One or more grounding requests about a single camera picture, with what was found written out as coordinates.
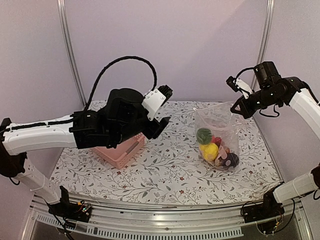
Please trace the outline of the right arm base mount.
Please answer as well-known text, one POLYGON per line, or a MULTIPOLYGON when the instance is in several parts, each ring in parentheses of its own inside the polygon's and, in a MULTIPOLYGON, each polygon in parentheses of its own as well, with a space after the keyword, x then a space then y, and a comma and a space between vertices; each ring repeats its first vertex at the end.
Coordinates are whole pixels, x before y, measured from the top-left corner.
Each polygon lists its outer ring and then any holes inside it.
POLYGON ((262 203, 246 202, 240 209, 240 214, 245 223, 257 222, 273 218, 257 225, 258 230, 264 235, 271 235, 276 232, 285 213, 281 203, 275 200, 272 192, 263 195, 262 203))

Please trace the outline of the green toy pepper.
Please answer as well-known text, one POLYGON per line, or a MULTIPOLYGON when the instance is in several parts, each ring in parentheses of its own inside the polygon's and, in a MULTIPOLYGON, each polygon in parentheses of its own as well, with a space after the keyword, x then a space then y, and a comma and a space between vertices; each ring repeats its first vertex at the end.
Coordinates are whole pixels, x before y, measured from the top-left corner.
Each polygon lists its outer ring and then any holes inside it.
POLYGON ((207 145, 212 141, 212 132, 208 128, 199 128, 196 132, 196 140, 200 145, 207 145))

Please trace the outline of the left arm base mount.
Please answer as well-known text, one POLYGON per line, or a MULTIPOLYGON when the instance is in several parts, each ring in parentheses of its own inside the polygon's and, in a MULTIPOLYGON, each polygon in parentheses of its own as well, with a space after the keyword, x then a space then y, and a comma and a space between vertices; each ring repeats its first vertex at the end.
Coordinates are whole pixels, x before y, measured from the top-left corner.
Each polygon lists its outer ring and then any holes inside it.
POLYGON ((88 223, 92 214, 92 205, 89 202, 81 200, 77 203, 70 202, 69 192, 63 186, 60 186, 61 197, 56 204, 48 205, 48 212, 52 215, 62 217, 67 220, 75 220, 88 223))

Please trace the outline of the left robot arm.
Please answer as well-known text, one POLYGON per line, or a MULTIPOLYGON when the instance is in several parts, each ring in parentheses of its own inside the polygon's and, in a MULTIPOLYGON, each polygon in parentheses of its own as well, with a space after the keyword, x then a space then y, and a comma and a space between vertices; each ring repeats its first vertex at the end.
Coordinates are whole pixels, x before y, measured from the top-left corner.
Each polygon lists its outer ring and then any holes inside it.
POLYGON ((131 88, 113 89, 100 110, 82 110, 54 120, 29 124, 5 118, 0 126, 0 173, 16 179, 42 197, 63 216, 74 213, 74 205, 50 183, 27 157, 27 152, 51 148, 116 148, 143 134, 156 139, 169 118, 156 119, 156 113, 172 96, 167 85, 146 95, 131 88))

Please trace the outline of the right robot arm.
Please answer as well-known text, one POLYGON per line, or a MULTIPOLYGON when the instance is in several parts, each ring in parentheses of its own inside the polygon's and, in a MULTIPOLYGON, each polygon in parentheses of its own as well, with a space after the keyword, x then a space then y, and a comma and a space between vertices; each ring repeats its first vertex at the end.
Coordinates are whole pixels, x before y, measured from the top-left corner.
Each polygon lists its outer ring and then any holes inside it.
POLYGON ((302 198, 320 187, 312 170, 320 163, 320 71, 317 65, 268 59, 232 66, 225 75, 235 99, 234 114, 255 120, 284 182, 279 203, 302 198))

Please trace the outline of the yellow toy pepper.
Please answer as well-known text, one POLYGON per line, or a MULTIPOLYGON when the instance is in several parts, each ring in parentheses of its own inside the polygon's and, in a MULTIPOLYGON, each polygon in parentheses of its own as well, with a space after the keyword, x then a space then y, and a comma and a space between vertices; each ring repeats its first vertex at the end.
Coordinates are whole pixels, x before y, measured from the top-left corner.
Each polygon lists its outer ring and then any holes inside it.
POLYGON ((219 154, 219 147, 213 142, 209 144, 200 144, 199 149, 203 158, 208 162, 214 161, 219 154))

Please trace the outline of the clear zip top bag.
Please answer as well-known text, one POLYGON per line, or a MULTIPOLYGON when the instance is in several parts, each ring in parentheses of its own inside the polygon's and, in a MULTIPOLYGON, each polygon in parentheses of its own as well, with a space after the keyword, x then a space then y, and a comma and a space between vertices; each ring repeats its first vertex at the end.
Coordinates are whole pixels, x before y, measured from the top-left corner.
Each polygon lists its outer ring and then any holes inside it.
MULTIPOLYGON (((204 108, 194 108, 195 138, 198 129, 210 129, 212 136, 222 139, 220 146, 228 147, 230 153, 235 153, 239 157, 239 131, 241 123, 237 120, 235 114, 231 113, 230 108, 232 105, 231 102, 222 102, 204 108)), ((199 148, 200 144, 198 142, 197 144, 202 159, 212 167, 224 171, 233 171, 237 167, 224 168, 222 166, 215 166, 215 160, 207 161, 203 158, 199 148)))

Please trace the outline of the dark purple toy fruit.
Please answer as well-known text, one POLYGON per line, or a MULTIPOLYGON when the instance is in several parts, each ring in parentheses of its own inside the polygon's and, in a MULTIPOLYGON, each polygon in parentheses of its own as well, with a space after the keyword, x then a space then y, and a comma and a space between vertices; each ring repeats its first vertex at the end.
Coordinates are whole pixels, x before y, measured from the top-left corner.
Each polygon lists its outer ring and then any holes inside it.
POLYGON ((239 165, 240 159, 237 154, 230 152, 227 154, 226 159, 223 159, 221 164, 223 168, 235 168, 239 165))

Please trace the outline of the red toy apple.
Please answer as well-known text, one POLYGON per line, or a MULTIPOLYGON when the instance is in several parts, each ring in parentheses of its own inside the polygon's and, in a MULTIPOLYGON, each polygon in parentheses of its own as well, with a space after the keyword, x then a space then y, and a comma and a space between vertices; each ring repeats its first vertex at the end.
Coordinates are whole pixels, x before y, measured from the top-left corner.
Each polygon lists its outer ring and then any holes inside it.
POLYGON ((211 142, 219 147, 222 144, 222 139, 220 137, 212 136, 211 142))

